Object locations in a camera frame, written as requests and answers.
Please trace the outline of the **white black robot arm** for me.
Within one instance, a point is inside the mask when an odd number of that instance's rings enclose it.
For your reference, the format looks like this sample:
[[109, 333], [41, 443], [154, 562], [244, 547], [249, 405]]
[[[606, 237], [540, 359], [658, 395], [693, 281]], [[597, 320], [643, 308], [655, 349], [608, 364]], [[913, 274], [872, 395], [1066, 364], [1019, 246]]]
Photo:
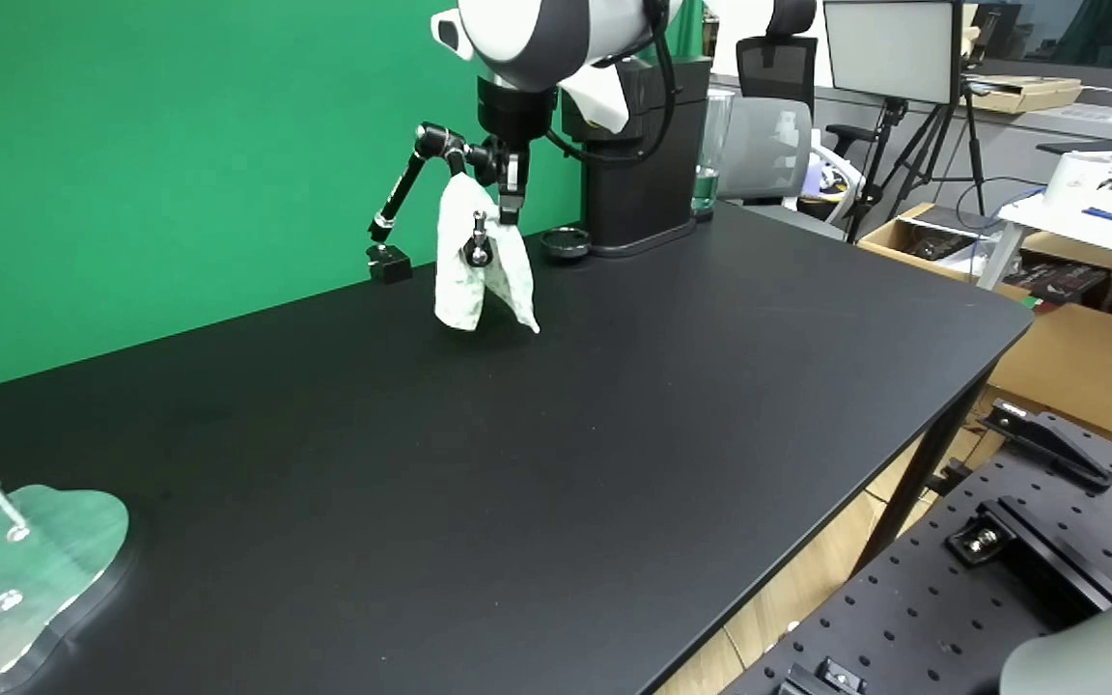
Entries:
[[674, 88], [669, 19], [683, 0], [456, 0], [429, 19], [436, 46], [480, 63], [480, 124], [499, 175], [499, 223], [518, 227], [530, 188], [530, 142], [553, 135], [557, 95], [590, 127], [619, 135], [630, 99], [619, 66], [653, 46]]

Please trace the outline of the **black robot base pedestal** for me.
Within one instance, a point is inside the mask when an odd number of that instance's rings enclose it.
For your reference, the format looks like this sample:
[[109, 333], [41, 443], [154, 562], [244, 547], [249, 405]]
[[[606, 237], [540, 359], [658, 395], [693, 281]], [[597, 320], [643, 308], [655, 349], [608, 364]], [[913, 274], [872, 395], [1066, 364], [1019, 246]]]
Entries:
[[621, 66], [630, 124], [608, 135], [564, 104], [564, 133], [588, 152], [581, 227], [594, 252], [633, 246], [692, 216], [692, 183], [703, 152], [705, 63], [674, 63], [674, 88], [643, 63]]

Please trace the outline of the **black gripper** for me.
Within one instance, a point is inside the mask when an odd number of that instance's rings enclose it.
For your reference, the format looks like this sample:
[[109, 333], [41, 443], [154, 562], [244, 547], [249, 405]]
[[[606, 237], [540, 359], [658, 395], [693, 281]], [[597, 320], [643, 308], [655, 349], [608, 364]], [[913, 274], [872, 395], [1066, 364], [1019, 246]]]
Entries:
[[[549, 135], [557, 91], [521, 91], [499, 81], [480, 81], [480, 127], [486, 142], [505, 153], [499, 185], [499, 220], [518, 223], [530, 176], [530, 142]], [[494, 261], [494, 241], [481, 220], [471, 223], [464, 261], [481, 269]]]

